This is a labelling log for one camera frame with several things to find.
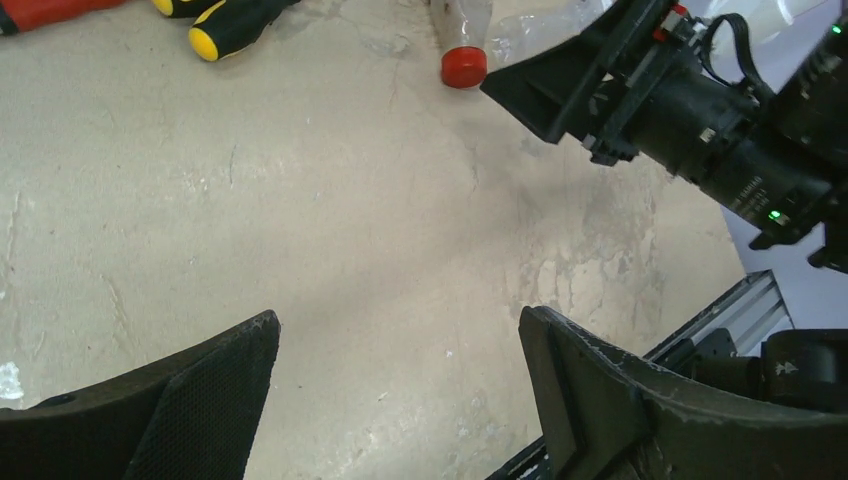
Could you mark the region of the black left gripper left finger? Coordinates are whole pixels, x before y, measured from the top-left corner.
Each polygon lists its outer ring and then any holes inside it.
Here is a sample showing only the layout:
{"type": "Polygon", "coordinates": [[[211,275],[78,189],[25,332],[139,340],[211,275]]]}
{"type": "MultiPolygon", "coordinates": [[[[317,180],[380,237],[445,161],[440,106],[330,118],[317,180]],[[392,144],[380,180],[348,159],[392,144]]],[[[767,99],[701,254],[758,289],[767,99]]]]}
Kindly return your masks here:
{"type": "Polygon", "coordinates": [[[117,377],[2,409],[2,478],[243,478],[280,334],[267,310],[117,377]]]}

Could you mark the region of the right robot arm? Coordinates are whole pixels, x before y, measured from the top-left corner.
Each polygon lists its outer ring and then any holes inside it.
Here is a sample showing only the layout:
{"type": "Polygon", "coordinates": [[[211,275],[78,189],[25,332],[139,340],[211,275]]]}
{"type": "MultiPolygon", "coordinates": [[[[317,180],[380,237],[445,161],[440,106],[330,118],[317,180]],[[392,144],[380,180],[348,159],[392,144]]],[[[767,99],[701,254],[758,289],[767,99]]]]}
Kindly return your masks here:
{"type": "Polygon", "coordinates": [[[703,19],[677,1],[619,1],[481,89],[540,140],[579,140],[596,164],[652,158],[756,227],[754,250],[822,227],[810,265],[845,272],[847,18],[780,90],[751,44],[737,13],[703,19]]]}

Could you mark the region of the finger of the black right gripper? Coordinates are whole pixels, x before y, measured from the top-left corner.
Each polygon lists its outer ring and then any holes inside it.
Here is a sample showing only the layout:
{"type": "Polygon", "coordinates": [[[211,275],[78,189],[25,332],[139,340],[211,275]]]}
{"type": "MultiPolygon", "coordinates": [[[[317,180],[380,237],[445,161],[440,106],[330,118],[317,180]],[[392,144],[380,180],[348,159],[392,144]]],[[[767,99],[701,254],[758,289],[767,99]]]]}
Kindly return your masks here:
{"type": "Polygon", "coordinates": [[[481,85],[540,140],[599,132],[603,108],[590,104],[605,80],[624,82],[652,45],[653,1],[614,1],[579,35],[530,59],[492,70],[481,85]]]}

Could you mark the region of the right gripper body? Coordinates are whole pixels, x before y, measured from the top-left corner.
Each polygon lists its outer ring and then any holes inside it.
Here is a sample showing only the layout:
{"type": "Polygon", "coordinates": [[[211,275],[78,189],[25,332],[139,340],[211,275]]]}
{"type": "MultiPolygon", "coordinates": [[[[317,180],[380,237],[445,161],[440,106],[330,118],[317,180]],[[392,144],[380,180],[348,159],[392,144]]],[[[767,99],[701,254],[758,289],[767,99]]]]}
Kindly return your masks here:
{"type": "Polygon", "coordinates": [[[619,1],[550,56],[588,64],[555,81],[549,137],[581,140],[605,166],[644,153],[704,183],[762,102],[750,27],[735,12],[705,19],[677,1],[619,1]]]}

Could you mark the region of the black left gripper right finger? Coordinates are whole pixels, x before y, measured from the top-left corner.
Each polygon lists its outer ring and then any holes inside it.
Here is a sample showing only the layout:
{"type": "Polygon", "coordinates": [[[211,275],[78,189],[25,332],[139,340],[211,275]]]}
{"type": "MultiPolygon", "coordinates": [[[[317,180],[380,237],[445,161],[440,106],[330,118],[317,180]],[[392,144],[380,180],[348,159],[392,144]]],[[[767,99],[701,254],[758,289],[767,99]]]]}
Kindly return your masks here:
{"type": "Polygon", "coordinates": [[[847,418],[745,398],[546,307],[519,336],[556,479],[843,479],[847,418]]]}

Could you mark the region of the red-cap clear bottle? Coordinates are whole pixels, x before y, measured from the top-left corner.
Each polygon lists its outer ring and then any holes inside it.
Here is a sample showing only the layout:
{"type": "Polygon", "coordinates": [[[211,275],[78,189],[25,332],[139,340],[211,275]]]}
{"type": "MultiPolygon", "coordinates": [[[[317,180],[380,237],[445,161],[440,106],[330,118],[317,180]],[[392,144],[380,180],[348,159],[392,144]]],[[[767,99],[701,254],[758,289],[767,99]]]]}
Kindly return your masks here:
{"type": "Polygon", "coordinates": [[[442,83],[455,89],[478,86],[488,73],[484,47],[493,2],[430,0],[428,4],[441,49],[442,83]]]}

